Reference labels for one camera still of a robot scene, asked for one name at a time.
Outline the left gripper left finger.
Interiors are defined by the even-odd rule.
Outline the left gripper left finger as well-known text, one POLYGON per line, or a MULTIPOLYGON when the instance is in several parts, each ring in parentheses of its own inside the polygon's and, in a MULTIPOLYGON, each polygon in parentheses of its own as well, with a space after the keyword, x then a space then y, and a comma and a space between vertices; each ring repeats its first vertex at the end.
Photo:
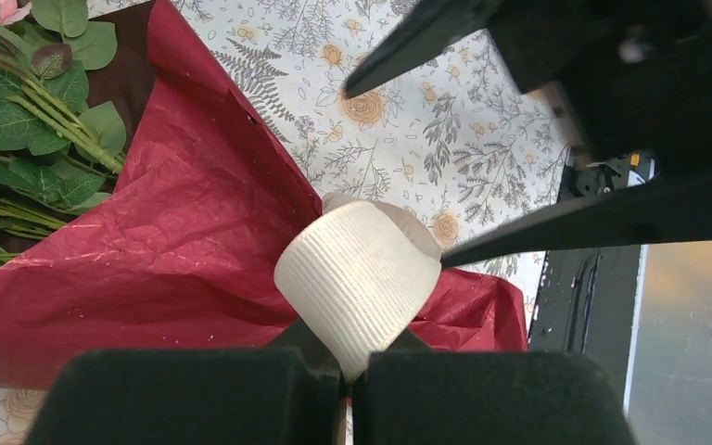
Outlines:
POLYGON ((93 350, 59 374, 30 444, 338 444, 341 376, 302 321, 262 348, 93 350))

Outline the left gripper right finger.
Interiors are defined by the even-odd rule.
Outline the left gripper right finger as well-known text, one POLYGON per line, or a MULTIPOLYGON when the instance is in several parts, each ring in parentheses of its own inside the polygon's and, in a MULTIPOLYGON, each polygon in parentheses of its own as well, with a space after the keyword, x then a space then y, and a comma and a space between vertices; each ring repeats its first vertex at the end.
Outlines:
POLYGON ((356 444, 633 444, 604 370, 566 352, 435 351, 410 331, 352 388, 356 444))

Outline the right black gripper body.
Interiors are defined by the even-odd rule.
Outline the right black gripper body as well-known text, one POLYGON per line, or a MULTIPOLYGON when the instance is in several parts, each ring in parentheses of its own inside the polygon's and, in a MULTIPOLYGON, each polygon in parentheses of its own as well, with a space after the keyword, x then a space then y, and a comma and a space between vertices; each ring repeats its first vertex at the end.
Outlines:
POLYGON ((647 150, 676 172, 712 166, 712 1, 503 1, 487 28, 582 162, 647 150))

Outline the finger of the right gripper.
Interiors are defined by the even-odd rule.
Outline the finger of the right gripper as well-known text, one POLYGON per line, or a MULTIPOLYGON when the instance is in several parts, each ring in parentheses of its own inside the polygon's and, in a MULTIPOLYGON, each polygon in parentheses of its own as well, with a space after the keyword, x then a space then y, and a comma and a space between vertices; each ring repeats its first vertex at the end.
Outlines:
POLYGON ((502 0, 423 0, 365 57, 344 83, 354 98, 414 70, 484 30, 502 0))
POLYGON ((712 171, 577 197, 507 222, 445 252, 459 267, 543 250, 712 241, 712 171))

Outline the cream ribbon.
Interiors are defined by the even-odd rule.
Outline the cream ribbon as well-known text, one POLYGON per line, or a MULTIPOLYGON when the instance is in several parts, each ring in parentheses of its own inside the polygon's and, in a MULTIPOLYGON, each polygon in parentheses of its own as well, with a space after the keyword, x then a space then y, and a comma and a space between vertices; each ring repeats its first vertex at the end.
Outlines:
POLYGON ((441 248, 397 206, 340 193, 285 248, 274 283, 348 382, 386 350, 433 293, 441 248))

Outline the dark red wrapping paper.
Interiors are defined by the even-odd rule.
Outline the dark red wrapping paper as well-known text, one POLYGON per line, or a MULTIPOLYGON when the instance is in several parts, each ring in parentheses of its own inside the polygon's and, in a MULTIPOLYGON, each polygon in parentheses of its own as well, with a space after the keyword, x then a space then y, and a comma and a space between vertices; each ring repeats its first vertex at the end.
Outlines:
POLYGON ((524 350, 521 291, 482 273, 437 273, 439 246, 407 210, 319 197, 235 82, 167 1, 113 14, 128 39, 117 75, 146 107, 115 194, 0 267, 0 387, 47 389, 99 349, 260 347, 297 315, 275 264, 314 220, 385 288, 400 319, 441 350, 524 350))

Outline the pink fake flower bunch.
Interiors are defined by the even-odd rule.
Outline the pink fake flower bunch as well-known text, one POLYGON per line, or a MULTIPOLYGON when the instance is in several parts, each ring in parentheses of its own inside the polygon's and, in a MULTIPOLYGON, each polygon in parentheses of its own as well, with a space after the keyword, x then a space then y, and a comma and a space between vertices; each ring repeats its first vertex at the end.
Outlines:
POLYGON ((105 201, 120 175, 125 122, 90 102, 90 75, 119 48, 116 26, 84 1, 30 1, 0 24, 0 267, 6 239, 41 241, 105 201))

